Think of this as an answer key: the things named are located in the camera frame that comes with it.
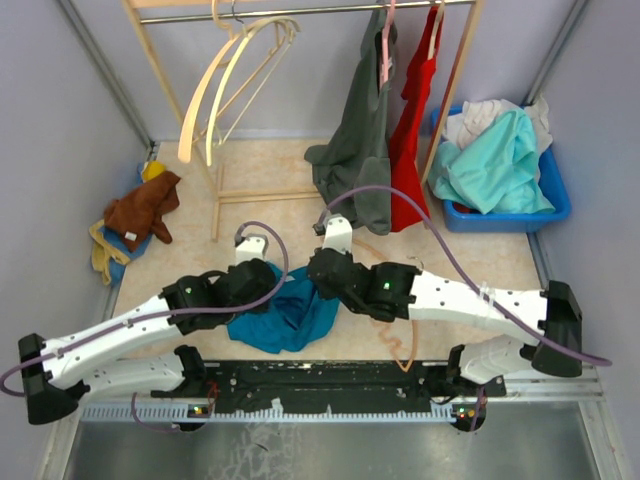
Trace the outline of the orange wooden hanger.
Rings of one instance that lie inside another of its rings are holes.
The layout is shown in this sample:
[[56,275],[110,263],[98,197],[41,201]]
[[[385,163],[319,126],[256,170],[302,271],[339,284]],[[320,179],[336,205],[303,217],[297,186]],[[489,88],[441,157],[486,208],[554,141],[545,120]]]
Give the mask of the orange wooden hanger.
[[[355,239],[353,244],[364,251],[371,254],[375,259],[380,262],[387,262],[388,257],[382,252],[375,249],[373,246],[366,242]],[[400,357],[401,350],[404,348],[404,344],[401,338],[393,335],[392,326],[390,323],[379,322],[371,320],[370,323],[375,328],[379,341],[386,346],[388,353],[391,355],[392,360],[398,366],[398,368],[405,374],[407,374],[414,362],[418,353],[418,335],[419,325],[416,321],[411,322],[411,348],[409,350],[409,356],[406,360]]]

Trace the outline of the blue t shirt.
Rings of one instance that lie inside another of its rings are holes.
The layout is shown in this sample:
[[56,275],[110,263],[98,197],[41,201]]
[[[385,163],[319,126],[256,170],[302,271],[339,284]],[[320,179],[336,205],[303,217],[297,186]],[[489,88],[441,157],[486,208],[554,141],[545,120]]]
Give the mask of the blue t shirt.
[[340,301],[322,299],[300,267],[288,273],[284,285],[262,313],[243,313],[228,326],[228,336],[270,354],[299,352],[327,336],[333,328]]

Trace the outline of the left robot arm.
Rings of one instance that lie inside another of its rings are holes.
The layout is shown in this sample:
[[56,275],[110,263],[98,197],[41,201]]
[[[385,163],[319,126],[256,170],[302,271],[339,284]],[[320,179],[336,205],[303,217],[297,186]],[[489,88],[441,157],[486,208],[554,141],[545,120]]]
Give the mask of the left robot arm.
[[266,309],[281,285],[267,262],[252,259],[226,272],[183,276],[102,325],[55,339],[23,337],[18,348],[29,423],[53,423],[101,396],[201,394],[208,373],[196,348],[180,345],[166,355],[146,359],[130,359],[128,353],[215,329],[245,311]]

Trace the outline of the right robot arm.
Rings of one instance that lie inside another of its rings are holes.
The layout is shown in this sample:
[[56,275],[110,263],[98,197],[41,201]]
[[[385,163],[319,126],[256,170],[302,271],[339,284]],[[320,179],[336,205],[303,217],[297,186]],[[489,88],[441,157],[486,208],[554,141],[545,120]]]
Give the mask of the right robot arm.
[[449,321],[496,332],[451,349],[446,380],[458,395],[524,370],[557,378],[582,373],[582,361],[569,355],[582,349],[582,312],[564,282],[551,281],[544,290],[472,289],[412,265],[366,267],[330,248],[311,257],[307,276],[321,298],[377,321]]

